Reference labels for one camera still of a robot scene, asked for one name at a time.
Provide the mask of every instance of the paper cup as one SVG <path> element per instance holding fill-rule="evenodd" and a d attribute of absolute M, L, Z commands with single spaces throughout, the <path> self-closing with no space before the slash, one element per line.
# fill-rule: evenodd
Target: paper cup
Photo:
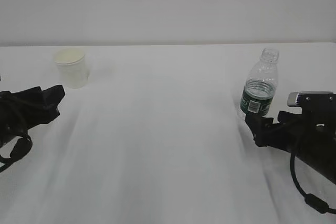
<path fill-rule="evenodd" d="M 79 89 L 88 83 L 89 72 L 85 53 L 78 48 L 67 48 L 54 55 L 54 62 L 65 86 Z"/>

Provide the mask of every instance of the green bottle label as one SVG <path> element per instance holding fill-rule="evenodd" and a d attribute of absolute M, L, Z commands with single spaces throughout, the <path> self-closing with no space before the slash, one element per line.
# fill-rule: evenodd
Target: green bottle label
<path fill-rule="evenodd" d="M 273 97 L 269 99 L 259 99 L 252 97 L 244 89 L 243 95 L 241 96 L 240 108 L 245 114 L 256 113 L 264 116 L 267 114 L 272 100 Z"/>

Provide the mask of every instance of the white wall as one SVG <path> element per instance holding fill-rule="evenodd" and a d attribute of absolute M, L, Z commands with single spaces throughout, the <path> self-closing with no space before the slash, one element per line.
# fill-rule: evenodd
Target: white wall
<path fill-rule="evenodd" d="M 0 0 L 0 45 L 335 40 L 336 0 Z"/>

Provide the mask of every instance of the white table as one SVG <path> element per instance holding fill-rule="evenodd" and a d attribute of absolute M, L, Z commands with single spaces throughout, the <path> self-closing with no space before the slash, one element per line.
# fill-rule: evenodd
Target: white table
<path fill-rule="evenodd" d="M 304 204 L 289 154 L 257 148 L 238 119 L 248 71 L 280 50 L 269 115 L 299 90 L 336 91 L 336 44 L 83 47 L 89 84 L 0 174 L 0 223 L 334 223 Z M 61 47 L 0 48 L 1 90 L 59 84 Z M 10 148 L 8 144 L 1 152 Z M 297 161 L 303 188 L 336 207 L 336 187 Z"/>

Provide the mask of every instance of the plastic water bottle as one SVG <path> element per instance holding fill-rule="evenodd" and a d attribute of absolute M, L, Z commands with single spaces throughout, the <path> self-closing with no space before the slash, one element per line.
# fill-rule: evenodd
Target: plastic water bottle
<path fill-rule="evenodd" d="M 241 96 L 238 114 L 245 118 L 247 113 L 265 116 L 278 86 L 279 51 L 265 48 L 260 61 L 251 69 Z"/>

